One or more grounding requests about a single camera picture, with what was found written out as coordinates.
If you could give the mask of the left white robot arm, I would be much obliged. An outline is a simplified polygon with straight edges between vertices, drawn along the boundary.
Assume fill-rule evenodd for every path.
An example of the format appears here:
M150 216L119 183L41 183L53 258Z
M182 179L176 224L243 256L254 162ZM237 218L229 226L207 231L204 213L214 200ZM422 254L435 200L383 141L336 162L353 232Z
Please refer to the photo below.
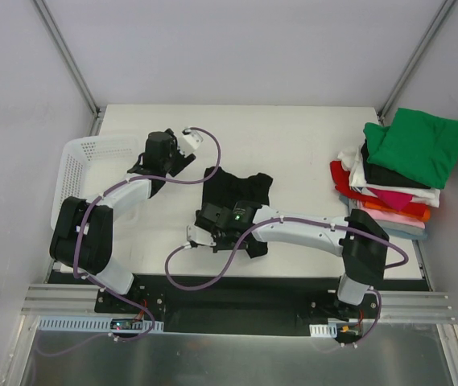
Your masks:
M49 247L51 258L71 267L74 277L113 292L113 303L123 312L137 310L142 295L135 275L112 257L114 222L155 196L165 183L198 183L175 176L196 159L202 131L186 128L180 135L171 129L149 133L144 151L120 181L94 199L69 196L60 206Z

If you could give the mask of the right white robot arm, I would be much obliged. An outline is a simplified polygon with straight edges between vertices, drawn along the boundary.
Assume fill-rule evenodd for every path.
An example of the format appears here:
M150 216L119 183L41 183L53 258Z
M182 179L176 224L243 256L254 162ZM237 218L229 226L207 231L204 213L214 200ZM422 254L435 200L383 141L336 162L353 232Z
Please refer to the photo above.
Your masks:
M186 234L191 244L210 247L215 253L236 249L261 257L266 244L277 242L340 257L345 271L332 306L344 318L358 312L366 292L383 280L390 241L362 210L354 209L346 217L297 216L250 201L239 201L232 209L205 203Z

